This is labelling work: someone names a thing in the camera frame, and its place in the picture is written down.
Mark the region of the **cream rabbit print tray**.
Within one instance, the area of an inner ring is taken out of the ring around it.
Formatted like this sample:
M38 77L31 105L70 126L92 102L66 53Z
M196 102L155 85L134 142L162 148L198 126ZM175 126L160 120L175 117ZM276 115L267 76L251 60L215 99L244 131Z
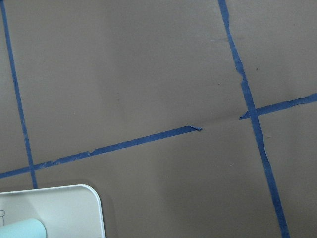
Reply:
M37 219L47 238L105 238L102 204L85 184L0 194L0 227Z

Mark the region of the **green cup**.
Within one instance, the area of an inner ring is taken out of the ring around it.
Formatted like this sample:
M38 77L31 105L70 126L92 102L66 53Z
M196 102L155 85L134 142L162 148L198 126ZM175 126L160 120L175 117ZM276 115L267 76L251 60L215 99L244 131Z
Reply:
M0 228L1 238L46 238L45 226L37 219L27 219Z

